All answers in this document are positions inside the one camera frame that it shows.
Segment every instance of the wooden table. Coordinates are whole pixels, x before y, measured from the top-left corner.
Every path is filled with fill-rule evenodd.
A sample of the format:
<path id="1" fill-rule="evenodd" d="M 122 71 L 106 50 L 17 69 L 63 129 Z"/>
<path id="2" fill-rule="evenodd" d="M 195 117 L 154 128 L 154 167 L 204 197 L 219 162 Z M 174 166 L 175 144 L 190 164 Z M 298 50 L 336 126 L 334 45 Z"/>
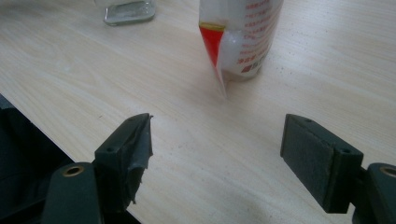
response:
<path id="1" fill-rule="evenodd" d="M 396 163 L 396 3 L 286 0 L 259 76 L 219 93 L 198 0 L 109 27 L 93 1 L 0 3 L 0 93 L 75 161 L 149 112 L 154 156 L 129 210 L 144 223 L 350 223 L 280 158 L 287 113 Z"/>

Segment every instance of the black plastic part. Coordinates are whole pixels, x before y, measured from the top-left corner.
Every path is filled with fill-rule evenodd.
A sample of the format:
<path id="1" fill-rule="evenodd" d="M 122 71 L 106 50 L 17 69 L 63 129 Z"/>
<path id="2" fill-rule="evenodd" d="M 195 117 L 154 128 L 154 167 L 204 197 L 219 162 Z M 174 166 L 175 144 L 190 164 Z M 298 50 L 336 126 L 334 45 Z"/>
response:
<path id="1" fill-rule="evenodd" d="M 41 223 L 103 223 L 95 173 L 90 163 L 72 163 L 55 171 Z"/>
<path id="2" fill-rule="evenodd" d="M 313 120 L 288 114 L 280 155 L 325 212 L 347 212 L 360 151 Z"/>
<path id="3" fill-rule="evenodd" d="M 396 224 L 396 166 L 373 163 L 364 179 L 379 224 Z"/>
<path id="4" fill-rule="evenodd" d="M 152 155 L 149 114 L 125 120 L 95 151 L 92 163 L 106 213 L 124 212 L 141 183 Z"/>

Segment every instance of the white bottle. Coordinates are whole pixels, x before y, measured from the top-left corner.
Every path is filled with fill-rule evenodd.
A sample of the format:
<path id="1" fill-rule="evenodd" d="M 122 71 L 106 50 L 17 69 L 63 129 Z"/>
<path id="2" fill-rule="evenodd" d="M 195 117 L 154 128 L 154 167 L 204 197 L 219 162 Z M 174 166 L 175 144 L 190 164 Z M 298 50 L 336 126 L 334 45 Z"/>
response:
<path id="1" fill-rule="evenodd" d="M 94 0 L 105 14 L 107 25 L 150 20 L 155 14 L 155 0 Z"/>

